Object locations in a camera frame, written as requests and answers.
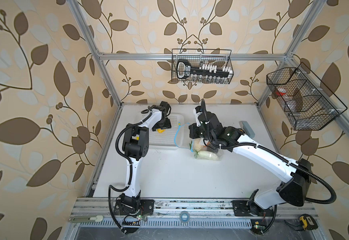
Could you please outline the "white plastic basket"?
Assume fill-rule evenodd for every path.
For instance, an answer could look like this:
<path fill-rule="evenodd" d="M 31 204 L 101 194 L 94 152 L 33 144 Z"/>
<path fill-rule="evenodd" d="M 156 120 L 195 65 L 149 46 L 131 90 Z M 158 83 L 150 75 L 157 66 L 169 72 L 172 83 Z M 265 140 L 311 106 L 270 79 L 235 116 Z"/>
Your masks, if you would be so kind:
<path fill-rule="evenodd" d="M 161 150 L 177 150 L 185 148 L 186 140 L 184 137 L 184 117 L 180 114 L 171 114 L 169 117 L 171 128 L 164 130 L 163 133 L 157 131 L 149 132 L 149 148 Z"/>

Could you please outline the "white garlic toy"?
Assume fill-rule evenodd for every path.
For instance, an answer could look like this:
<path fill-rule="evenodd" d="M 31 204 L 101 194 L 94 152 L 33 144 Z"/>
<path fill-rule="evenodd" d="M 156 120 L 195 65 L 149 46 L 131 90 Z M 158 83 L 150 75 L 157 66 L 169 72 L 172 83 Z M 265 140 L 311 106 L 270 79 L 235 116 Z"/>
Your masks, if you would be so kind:
<path fill-rule="evenodd" d="M 202 139 L 195 139 L 194 142 L 194 148 L 199 152 L 202 151 L 205 148 L 205 145 L 203 143 Z"/>

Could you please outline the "clear zip top bag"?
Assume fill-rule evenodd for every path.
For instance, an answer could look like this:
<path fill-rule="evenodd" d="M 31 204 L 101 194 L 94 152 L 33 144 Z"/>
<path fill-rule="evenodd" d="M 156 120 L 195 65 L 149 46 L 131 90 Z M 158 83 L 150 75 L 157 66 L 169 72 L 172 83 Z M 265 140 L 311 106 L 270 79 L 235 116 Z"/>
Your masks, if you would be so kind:
<path fill-rule="evenodd" d="M 178 122 L 178 129 L 173 139 L 175 146 L 179 149 L 190 150 L 193 153 L 193 156 L 195 159 L 220 161 L 223 157 L 223 152 L 213 147 L 210 144 L 210 142 L 206 141 L 205 139 L 202 139 L 202 138 L 193 139 L 188 144 L 188 147 L 182 147 L 177 144 L 179 131 L 183 129 L 186 125 L 189 125 L 189 123 L 182 125 L 180 122 Z"/>

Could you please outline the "white radish toy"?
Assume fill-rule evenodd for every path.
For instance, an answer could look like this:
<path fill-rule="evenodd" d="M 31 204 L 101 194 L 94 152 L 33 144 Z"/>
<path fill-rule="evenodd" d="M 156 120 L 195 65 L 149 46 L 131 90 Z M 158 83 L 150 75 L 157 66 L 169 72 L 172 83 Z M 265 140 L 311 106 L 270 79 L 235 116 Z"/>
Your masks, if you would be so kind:
<path fill-rule="evenodd" d="M 197 159 L 204 159 L 204 160 L 212 160 L 212 161 L 218 161 L 219 156 L 213 152 L 209 151 L 199 151 L 196 153 Z"/>

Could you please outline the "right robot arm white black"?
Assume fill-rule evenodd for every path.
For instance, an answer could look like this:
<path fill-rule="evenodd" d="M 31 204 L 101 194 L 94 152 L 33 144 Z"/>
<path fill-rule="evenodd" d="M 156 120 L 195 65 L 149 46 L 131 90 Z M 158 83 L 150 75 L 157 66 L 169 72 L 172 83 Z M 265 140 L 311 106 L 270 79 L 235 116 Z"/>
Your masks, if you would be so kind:
<path fill-rule="evenodd" d="M 315 175 L 311 163 L 305 159 L 296 161 L 285 157 L 254 141 L 243 129 L 223 127 L 216 114 L 206 109 L 204 100 L 194 111 L 196 122 L 189 126 L 190 138 L 202 138 L 219 150 L 227 150 L 244 156 L 264 167 L 279 179 L 279 184 L 267 190 L 255 190 L 248 206 L 265 210 L 272 206 L 290 204 L 302 207 L 305 202 L 329 205 L 336 201 L 335 190 L 325 180 Z M 307 197 L 312 180 L 321 183 L 330 193 L 326 200 Z"/>

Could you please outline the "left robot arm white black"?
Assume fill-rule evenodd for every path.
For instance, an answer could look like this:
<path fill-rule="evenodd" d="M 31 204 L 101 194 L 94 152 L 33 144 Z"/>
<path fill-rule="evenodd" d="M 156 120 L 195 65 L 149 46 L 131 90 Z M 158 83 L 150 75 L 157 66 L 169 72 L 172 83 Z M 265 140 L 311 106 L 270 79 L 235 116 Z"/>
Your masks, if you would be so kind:
<path fill-rule="evenodd" d="M 149 150 L 149 133 L 171 129 L 169 103 L 162 101 L 159 105 L 147 107 L 141 113 L 144 118 L 138 123 L 127 124 L 115 141 L 116 152 L 127 161 L 125 187 L 119 189 L 110 185 L 108 189 L 109 197 L 112 191 L 120 193 L 118 206 L 128 214 L 140 210 L 140 164 Z"/>

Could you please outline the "grey blue box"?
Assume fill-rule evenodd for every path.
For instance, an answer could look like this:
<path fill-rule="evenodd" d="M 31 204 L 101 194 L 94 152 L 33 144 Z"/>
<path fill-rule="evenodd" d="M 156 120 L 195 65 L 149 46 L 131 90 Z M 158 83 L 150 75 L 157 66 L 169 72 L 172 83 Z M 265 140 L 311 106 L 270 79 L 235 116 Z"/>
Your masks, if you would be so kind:
<path fill-rule="evenodd" d="M 255 132 L 247 121 L 240 121 L 239 124 L 240 128 L 245 132 L 246 135 L 252 139 L 255 137 Z"/>

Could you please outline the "black tool with white pieces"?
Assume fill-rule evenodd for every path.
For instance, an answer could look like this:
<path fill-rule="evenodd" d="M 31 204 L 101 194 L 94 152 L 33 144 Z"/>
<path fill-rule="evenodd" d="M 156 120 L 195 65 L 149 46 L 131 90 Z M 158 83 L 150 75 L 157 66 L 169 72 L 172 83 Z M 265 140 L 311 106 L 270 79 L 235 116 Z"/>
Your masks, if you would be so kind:
<path fill-rule="evenodd" d="M 174 73 L 178 79 L 230 79 L 233 77 L 233 69 L 231 67 L 218 67 L 217 65 L 200 63 L 192 65 L 190 61 L 180 59 L 174 68 Z"/>

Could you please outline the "red capped clear container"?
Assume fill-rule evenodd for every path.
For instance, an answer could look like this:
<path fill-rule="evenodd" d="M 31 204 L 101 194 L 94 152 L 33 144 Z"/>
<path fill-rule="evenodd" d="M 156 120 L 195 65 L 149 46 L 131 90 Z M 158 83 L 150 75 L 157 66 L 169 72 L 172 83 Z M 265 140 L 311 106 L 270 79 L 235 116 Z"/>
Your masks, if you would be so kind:
<path fill-rule="evenodd" d="M 282 96 L 284 96 L 286 94 L 287 94 L 287 89 L 285 89 L 285 88 L 276 88 L 275 89 L 275 95 L 277 97 L 282 97 Z"/>

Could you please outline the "blue tape roll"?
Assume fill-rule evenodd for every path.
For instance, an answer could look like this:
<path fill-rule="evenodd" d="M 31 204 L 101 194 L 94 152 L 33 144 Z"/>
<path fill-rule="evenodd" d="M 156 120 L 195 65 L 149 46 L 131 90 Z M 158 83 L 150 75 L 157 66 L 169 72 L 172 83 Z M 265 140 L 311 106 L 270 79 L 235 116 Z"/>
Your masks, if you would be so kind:
<path fill-rule="evenodd" d="M 187 224 L 190 221 L 190 214 L 187 211 L 183 211 L 179 215 L 179 220 L 182 224 Z"/>

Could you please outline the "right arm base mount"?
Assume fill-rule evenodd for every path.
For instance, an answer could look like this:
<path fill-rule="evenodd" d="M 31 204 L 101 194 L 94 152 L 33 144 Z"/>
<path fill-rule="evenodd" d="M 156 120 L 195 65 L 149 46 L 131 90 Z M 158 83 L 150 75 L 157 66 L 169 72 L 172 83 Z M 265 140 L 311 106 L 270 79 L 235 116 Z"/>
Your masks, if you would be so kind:
<path fill-rule="evenodd" d="M 231 202 L 236 217 L 272 217 L 274 208 L 262 209 L 254 201 L 234 200 Z"/>

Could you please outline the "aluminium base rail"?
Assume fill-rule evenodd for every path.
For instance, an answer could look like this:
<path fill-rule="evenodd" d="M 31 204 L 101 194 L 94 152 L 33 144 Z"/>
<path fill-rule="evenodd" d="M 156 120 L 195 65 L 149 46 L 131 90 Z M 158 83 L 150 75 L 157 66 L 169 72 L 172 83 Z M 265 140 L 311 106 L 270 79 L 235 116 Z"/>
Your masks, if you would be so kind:
<path fill-rule="evenodd" d="M 231 203 L 234 199 L 156 198 L 151 200 L 155 201 L 153 215 L 122 216 L 117 215 L 115 211 L 115 200 L 111 201 L 112 206 L 109 207 L 107 198 L 78 198 L 70 217 L 102 215 L 104 220 L 99 223 L 68 222 L 67 232 L 72 234 L 80 227 L 117 228 L 118 224 L 128 230 L 148 228 L 262 229 L 270 223 L 276 224 L 276 222 L 288 222 L 297 226 L 302 214 L 311 215 L 318 226 L 321 225 L 317 212 L 311 203 L 305 203 L 303 207 L 295 207 L 290 204 L 279 205 L 274 208 L 272 217 L 236 217 Z M 115 220 L 111 217 L 110 209 L 113 209 Z M 179 220 L 179 215 L 183 211 L 190 214 L 190 221 L 187 224 L 182 224 Z"/>

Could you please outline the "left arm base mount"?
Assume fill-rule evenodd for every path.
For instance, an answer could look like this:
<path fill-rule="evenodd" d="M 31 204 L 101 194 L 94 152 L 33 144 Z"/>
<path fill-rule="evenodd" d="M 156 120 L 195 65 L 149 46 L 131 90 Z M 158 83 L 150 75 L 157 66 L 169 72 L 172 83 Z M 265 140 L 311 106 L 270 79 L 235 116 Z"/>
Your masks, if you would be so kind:
<path fill-rule="evenodd" d="M 121 200 L 117 200 L 115 203 L 115 211 L 117 212 L 117 215 L 153 215 L 154 211 L 154 200 L 141 200 L 140 205 L 137 208 L 137 210 L 134 210 L 132 208 L 126 207 L 121 203 Z"/>

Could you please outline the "white handled tool on rail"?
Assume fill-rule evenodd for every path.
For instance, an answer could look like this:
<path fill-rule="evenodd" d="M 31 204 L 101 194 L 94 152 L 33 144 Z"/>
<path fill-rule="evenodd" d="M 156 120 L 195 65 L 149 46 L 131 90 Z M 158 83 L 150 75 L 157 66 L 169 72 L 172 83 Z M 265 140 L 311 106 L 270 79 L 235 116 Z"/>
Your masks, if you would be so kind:
<path fill-rule="evenodd" d="M 104 216 L 73 216 L 69 218 L 70 223 L 99 223 L 104 220 Z"/>

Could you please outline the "yellow tape measure on rail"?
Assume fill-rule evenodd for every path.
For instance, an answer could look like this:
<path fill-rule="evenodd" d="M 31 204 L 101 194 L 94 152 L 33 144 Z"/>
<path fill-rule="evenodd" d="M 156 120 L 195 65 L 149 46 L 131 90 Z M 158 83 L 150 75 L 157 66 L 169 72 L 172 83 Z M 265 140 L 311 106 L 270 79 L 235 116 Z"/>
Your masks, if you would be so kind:
<path fill-rule="evenodd" d="M 311 230 L 318 229 L 318 224 L 311 215 L 302 214 L 299 217 L 299 221 L 304 231 L 311 231 Z"/>

